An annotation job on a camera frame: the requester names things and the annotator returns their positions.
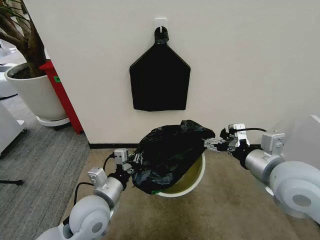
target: green sticker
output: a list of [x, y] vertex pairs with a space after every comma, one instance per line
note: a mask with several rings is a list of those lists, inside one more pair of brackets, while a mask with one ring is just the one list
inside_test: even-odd
[[58, 76], [53, 77], [56, 83], [61, 83], [60, 78]]

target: potted plant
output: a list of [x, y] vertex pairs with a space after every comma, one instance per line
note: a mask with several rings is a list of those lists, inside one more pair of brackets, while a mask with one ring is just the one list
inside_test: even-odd
[[45, 48], [22, 0], [0, 0], [0, 39], [13, 45], [26, 63], [8, 69], [4, 76], [18, 91], [39, 122], [67, 119], [48, 77], [39, 70], [46, 62]]

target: white wall hook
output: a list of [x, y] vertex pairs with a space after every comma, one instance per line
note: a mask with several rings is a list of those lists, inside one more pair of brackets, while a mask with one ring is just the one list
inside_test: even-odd
[[157, 29], [159, 27], [165, 27], [168, 29], [168, 20], [166, 17], [156, 17], [154, 19], [154, 29]]

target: black bag hanging on wall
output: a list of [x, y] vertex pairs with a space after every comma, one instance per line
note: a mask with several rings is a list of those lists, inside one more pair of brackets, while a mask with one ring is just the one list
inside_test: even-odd
[[154, 45], [130, 66], [133, 107], [148, 112], [185, 110], [190, 67], [168, 45], [162, 26], [154, 31]]

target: carpet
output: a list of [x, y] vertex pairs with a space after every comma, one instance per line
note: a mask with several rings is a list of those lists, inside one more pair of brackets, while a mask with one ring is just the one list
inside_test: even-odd
[[85, 134], [71, 126], [58, 131], [42, 126], [19, 96], [1, 100], [17, 120], [21, 133], [0, 156], [0, 239], [32, 240], [57, 226], [89, 155]]

